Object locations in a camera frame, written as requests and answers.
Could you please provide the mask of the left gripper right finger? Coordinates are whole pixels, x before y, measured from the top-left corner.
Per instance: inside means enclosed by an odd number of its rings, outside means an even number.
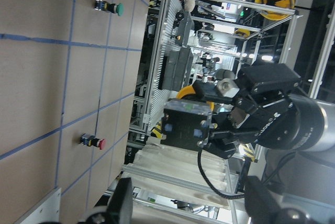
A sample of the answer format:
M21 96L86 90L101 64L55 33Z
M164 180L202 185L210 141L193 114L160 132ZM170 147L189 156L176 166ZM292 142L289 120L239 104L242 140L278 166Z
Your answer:
M282 209L256 176L245 181L244 205L251 223L284 223Z

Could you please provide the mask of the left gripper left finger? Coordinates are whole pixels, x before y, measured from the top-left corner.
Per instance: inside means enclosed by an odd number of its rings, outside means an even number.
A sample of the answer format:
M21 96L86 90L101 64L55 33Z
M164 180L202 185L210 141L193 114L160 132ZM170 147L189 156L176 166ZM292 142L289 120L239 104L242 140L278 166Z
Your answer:
M107 223L130 224L133 212L131 178L121 178L107 205Z

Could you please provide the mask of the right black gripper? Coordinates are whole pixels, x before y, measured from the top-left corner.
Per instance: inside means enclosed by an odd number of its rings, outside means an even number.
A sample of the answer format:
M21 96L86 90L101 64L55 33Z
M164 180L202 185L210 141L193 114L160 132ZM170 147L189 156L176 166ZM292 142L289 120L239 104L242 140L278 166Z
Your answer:
M230 114L215 114L206 151L228 159L236 151L236 144L257 143L266 148L284 148L288 136L284 131L285 118L294 113L289 96L261 96L272 91L288 94L301 83L301 77L286 64L252 65L240 69L234 80L225 78L217 84L195 81L196 96L204 102L235 104L235 126Z

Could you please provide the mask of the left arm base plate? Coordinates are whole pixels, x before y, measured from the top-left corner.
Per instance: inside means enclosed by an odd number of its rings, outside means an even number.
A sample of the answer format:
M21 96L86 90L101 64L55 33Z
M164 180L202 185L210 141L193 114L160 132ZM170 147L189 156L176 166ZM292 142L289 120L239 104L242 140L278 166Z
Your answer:
M57 187L23 214L15 223L59 222L61 188Z

